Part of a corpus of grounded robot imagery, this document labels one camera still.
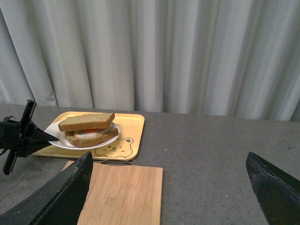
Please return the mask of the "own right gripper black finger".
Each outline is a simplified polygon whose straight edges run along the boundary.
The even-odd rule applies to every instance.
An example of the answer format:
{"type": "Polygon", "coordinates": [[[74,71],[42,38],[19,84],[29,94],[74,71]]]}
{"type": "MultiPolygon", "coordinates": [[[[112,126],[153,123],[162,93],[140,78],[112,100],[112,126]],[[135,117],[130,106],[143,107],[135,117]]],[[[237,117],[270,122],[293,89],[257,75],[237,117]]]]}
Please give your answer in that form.
{"type": "Polygon", "coordinates": [[[246,169],[253,192],[270,225],[300,223],[300,181],[249,152],[246,169]]]}

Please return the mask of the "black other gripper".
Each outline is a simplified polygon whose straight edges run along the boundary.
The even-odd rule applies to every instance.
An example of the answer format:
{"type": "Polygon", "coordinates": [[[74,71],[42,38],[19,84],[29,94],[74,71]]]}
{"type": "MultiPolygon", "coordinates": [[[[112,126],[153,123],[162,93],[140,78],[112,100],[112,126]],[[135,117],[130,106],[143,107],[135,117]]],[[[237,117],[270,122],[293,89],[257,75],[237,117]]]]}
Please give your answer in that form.
{"type": "MultiPolygon", "coordinates": [[[[39,129],[31,122],[37,103],[28,100],[20,121],[5,117],[0,122],[0,148],[3,155],[9,151],[3,172],[9,175],[15,165],[17,152],[29,137],[25,156],[45,147],[49,141],[59,138],[39,129]]],[[[89,191],[93,160],[90,152],[85,153],[35,193],[0,216],[2,225],[76,225],[89,191]]]]}

